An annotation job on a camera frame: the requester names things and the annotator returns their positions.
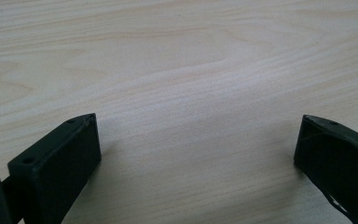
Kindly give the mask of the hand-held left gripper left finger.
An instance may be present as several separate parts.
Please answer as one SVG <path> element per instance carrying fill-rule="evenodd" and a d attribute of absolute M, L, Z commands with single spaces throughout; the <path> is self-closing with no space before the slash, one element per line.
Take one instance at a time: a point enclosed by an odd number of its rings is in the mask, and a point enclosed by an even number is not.
<path fill-rule="evenodd" d="M 101 159 L 95 114 L 62 123 L 8 163 L 12 219 L 61 224 Z"/>

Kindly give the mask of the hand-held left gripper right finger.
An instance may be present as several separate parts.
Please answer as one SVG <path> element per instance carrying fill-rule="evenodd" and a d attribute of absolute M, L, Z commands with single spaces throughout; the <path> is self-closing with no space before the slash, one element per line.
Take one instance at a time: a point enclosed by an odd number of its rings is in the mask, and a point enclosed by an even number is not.
<path fill-rule="evenodd" d="M 294 164 L 333 207 L 358 224 L 358 132 L 329 119 L 305 115 Z"/>

